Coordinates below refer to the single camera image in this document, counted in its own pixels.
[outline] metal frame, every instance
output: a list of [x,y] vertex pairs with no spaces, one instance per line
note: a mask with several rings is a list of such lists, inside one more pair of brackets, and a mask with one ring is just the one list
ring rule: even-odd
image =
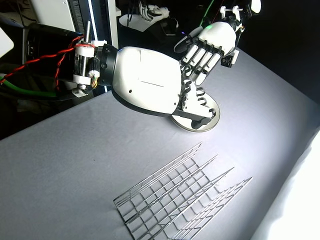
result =
[[252,179],[219,192],[215,185],[233,168],[210,180],[194,161],[201,143],[142,180],[116,199],[135,240],[192,239]]

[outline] white plate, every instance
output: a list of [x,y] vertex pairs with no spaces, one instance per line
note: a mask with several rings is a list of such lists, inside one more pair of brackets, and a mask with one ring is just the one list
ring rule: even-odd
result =
[[196,133],[203,133],[206,131],[209,131],[211,129],[214,128],[215,125],[217,125],[219,119],[220,119],[220,109],[218,104],[216,103],[216,101],[209,96],[208,94],[204,94],[203,97],[206,99],[206,105],[211,108],[211,109],[215,109],[216,115],[215,117],[207,124],[207,125],[203,125],[201,126],[199,129],[193,129],[191,127],[191,122],[192,120],[189,118],[184,118],[181,116],[176,116],[176,115],[172,115],[173,121],[181,128],[191,131],[191,132],[196,132]]

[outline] metal wire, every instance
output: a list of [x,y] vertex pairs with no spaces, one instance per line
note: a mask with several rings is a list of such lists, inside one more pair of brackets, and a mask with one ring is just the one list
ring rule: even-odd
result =
[[135,240],[192,239],[250,181],[219,192],[215,185],[233,168],[210,180],[193,157],[192,147],[114,200]]

